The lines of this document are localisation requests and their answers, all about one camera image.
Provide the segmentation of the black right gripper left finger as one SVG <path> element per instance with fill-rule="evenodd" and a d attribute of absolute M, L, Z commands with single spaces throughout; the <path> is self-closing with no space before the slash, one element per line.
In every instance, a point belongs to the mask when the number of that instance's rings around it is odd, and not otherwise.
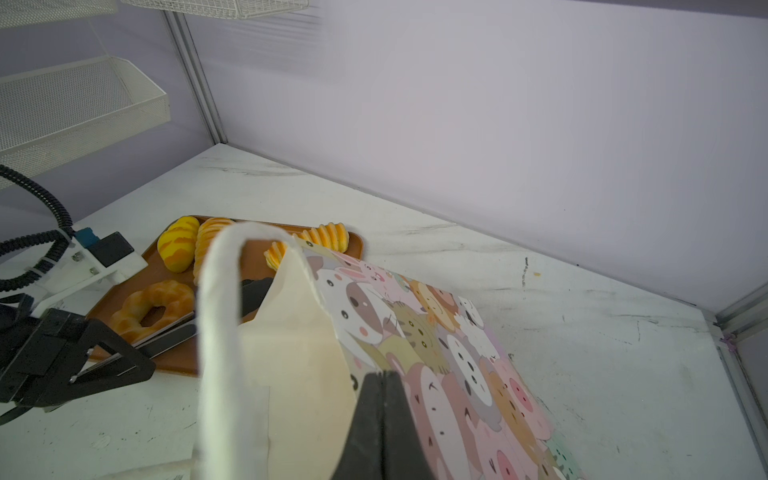
<path fill-rule="evenodd" d="M 333 480 L 383 479 L 384 379 L 383 373 L 365 376 Z"/>

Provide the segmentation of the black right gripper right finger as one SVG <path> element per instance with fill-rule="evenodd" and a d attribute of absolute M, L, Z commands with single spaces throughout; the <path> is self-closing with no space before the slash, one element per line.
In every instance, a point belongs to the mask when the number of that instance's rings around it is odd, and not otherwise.
<path fill-rule="evenodd" d="M 383 386 L 383 478 L 433 479 L 401 377 L 394 371 L 388 371 L 383 376 Z"/>

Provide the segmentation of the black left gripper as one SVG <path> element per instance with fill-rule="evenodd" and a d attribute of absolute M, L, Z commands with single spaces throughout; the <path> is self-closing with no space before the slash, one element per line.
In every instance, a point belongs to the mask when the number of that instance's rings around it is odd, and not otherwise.
<path fill-rule="evenodd" d="M 272 277 L 241 282 L 241 317 L 256 312 Z M 142 340 L 137 347 L 100 320 L 58 309 L 32 315 L 33 298 L 1 299 L 1 401 L 13 408 L 1 415 L 8 424 L 32 409 L 147 381 L 151 360 L 197 335 L 196 313 Z"/>

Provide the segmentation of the cartoon animal paper bag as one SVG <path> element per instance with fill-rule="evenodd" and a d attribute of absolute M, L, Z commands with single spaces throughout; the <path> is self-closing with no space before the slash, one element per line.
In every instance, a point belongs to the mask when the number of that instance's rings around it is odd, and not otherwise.
<path fill-rule="evenodd" d="M 287 252 L 241 317 L 250 240 Z M 403 382 L 433 479 L 579 479 L 468 299 L 256 222 L 224 228 L 197 285 L 196 479 L 332 479 L 367 374 Z"/>

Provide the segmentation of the yellow fake bread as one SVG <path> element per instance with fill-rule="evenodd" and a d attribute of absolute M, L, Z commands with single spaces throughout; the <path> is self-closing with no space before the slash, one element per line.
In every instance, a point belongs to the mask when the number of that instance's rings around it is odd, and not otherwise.
<path fill-rule="evenodd" d="M 193 263 L 199 220 L 184 216 L 171 224 L 158 238 L 157 252 L 165 267 L 172 273 L 182 273 Z"/>
<path fill-rule="evenodd" d="M 165 280 L 129 295 L 110 317 L 108 325 L 125 341 L 134 344 L 192 313 L 195 304 L 191 287 Z M 152 325 L 143 326 L 142 321 L 153 309 L 160 309 L 162 316 Z"/>
<path fill-rule="evenodd" d="M 193 283 L 195 286 L 198 285 L 201 270 L 212 242 L 224 228 L 233 224 L 233 220 L 224 217 L 212 217 L 201 224 L 194 250 Z"/>

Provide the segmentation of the ridged long fake bread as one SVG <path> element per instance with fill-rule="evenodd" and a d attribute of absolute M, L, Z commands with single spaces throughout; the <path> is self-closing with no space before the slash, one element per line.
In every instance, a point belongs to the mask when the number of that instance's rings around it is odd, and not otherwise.
<path fill-rule="evenodd" d="M 294 232 L 293 236 L 338 253 L 345 253 L 350 241 L 349 232 L 343 223 L 327 223 L 304 229 L 298 233 Z M 267 266 L 277 271 L 286 252 L 287 245 L 285 242 L 273 242 L 269 249 L 264 252 Z"/>

